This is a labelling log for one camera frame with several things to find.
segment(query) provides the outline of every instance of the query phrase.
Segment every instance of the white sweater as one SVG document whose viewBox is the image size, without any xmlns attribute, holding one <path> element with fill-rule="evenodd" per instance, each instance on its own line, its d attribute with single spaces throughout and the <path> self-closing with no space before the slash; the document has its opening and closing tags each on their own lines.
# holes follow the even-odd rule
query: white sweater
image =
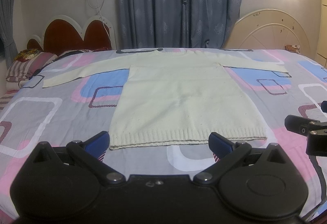
<svg viewBox="0 0 327 224">
<path fill-rule="evenodd" d="M 57 75 L 43 82 L 43 87 L 54 87 L 63 83 L 68 83 L 78 78 L 88 77 L 97 73 L 115 71 L 120 69 L 129 69 L 130 66 L 148 66 L 148 67 L 203 67 L 203 66 L 217 66 L 233 68 L 249 68 L 266 71 L 284 72 L 287 70 L 279 65 L 270 62 L 258 62 L 244 58 L 234 57 L 222 53 L 210 53 L 202 51 L 186 52 L 163 52 L 153 51 L 144 53 L 135 53 L 99 61 L 88 64 L 78 69 Z"/>
<path fill-rule="evenodd" d="M 220 53 L 154 51 L 96 62 L 43 86 L 130 69 L 109 128 L 111 149 L 203 144 L 211 132 L 232 141 L 266 139 L 262 116 L 223 66 L 287 72 L 273 63 Z"/>
</svg>

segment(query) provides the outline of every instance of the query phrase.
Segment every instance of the cream headboard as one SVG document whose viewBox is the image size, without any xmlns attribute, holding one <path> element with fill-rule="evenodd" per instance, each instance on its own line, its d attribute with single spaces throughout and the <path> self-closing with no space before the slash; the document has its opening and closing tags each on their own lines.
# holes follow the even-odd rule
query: cream headboard
<svg viewBox="0 0 327 224">
<path fill-rule="evenodd" d="M 305 31 L 291 15 L 275 9 L 262 9 L 236 22 L 223 48 L 227 49 L 280 49 L 300 45 L 300 52 L 313 58 Z"/>
</svg>

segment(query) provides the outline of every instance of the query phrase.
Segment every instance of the striped pillow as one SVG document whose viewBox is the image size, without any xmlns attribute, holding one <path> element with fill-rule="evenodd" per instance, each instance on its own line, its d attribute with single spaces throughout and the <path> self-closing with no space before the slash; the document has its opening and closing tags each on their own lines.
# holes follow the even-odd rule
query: striped pillow
<svg viewBox="0 0 327 224">
<path fill-rule="evenodd" d="M 3 95 L 3 97 L 0 98 L 0 110 L 3 110 L 4 107 L 10 102 L 10 100 L 14 97 L 14 95 L 18 91 L 8 91 L 6 94 Z"/>
<path fill-rule="evenodd" d="M 26 62 L 14 61 L 7 71 L 6 80 L 8 82 L 28 80 L 37 69 L 52 63 L 55 58 L 57 55 L 41 52 Z"/>
</svg>

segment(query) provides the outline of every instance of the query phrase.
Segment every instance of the bedspread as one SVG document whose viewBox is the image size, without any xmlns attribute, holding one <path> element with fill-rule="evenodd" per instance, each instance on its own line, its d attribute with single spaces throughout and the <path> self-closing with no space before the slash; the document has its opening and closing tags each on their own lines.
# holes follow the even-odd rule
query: bedspread
<svg viewBox="0 0 327 224">
<path fill-rule="evenodd" d="M 185 50 L 172 48 L 162 51 Z M 319 105 L 327 98 L 327 70 L 304 56 L 284 50 L 201 51 L 274 62 L 289 71 L 287 74 L 225 68 L 264 119 L 268 139 L 250 141 L 250 144 L 266 147 L 271 142 L 278 142 L 305 179 L 309 188 L 309 197 L 302 211 L 305 215 L 326 197 L 327 158 L 308 157 L 305 154 L 306 138 L 288 132 L 284 119 L 292 114 L 326 121 L 327 114 L 322 113 Z M 9 197 L 10 185 L 37 142 L 65 146 L 72 140 L 85 141 L 100 131 L 107 131 L 129 71 L 105 72 L 50 88 L 42 88 L 43 80 L 89 63 L 110 62 L 110 58 L 121 55 L 130 54 L 122 51 L 82 53 L 56 61 L 31 79 L 2 110 L 0 210 L 10 218 L 17 217 Z M 202 144 L 107 150 L 101 160 L 127 178 L 130 174 L 189 174 L 193 177 L 216 162 L 217 157 L 207 144 Z"/>
</svg>

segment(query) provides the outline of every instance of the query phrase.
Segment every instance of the ribbed hem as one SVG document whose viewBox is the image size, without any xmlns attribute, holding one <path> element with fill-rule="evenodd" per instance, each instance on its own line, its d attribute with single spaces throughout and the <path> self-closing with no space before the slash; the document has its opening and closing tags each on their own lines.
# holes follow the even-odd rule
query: ribbed hem
<svg viewBox="0 0 327 224">
<path fill-rule="evenodd" d="M 163 146 L 180 144 L 206 144 L 211 132 L 217 132 L 231 141 L 251 141 L 267 139 L 266 130 L 263 127 L 236 127 L 236 128 L 214 128 L 206 130 L 146 130 L 139 133 L 119 134 L 111 131 L 110 146 L 112 150 L 144 147 L 144 146 Z"/>
</svg>

